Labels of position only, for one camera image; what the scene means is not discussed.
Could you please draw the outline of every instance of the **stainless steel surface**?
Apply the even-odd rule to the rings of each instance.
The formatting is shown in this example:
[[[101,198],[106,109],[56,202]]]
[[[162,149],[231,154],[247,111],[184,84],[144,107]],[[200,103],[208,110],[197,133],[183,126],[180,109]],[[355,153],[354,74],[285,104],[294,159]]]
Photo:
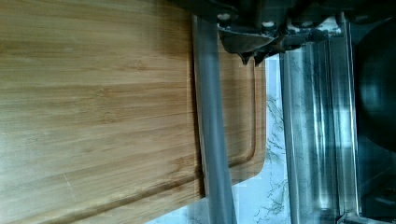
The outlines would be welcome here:
[[[192,17],[195,83],[205,192],[212,224],[234,224],[219,82],[217,25]]]
[[[283,56],[292,223],[359,215],[349,31]]]
[[[389,224],[388,222],[372,220],[367,217],[345,216],[338,223],[342,224]]]

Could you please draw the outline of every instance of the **metal rail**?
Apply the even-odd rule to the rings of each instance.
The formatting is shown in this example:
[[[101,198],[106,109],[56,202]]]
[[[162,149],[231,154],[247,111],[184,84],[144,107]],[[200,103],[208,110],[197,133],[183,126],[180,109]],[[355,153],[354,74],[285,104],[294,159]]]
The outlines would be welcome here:
[[[205,192],[212,224],[234,224],[230,171],[225,147],[219,80],[218,29],[192,16],[195,85]]]

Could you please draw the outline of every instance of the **black metal part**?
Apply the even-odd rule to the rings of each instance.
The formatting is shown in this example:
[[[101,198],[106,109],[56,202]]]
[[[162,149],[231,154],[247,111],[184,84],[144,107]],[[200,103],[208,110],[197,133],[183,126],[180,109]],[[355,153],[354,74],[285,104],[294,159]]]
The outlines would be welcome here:
[[[396,152],[396,20],[374,28],[357,46],[358,125],[370,140]]]
[[[344,14],[357,23],[396,16],[394,0],[170,1],[217,23],[225,50],[244,64],[253,57],[256,65],[271,55],[340,35]]]

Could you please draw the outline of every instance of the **bamboo cutting board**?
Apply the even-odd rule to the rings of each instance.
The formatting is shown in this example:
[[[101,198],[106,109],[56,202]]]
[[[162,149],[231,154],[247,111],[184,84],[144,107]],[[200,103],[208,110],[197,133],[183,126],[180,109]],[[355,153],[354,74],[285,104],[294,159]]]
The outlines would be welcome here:
[[[205,196],[189,13],[0,1],[0,223],[142,223]],[[220,49],[233,182],[265,150],[262,69]]]

